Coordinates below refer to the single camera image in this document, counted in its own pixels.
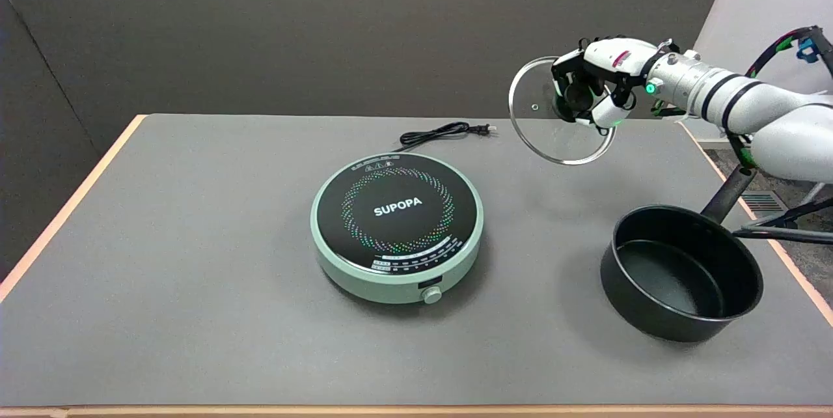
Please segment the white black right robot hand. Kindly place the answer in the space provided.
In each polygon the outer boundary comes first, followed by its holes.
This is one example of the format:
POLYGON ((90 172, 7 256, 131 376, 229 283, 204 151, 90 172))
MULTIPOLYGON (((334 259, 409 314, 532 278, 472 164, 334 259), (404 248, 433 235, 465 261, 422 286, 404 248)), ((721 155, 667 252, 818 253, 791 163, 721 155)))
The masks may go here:
POLYGON ((554 112, 565 122, 606 134, 636 106, 634 89, 646 84, 660 48, 639 39, 612 37, 581 41, 551 65, 554 112))

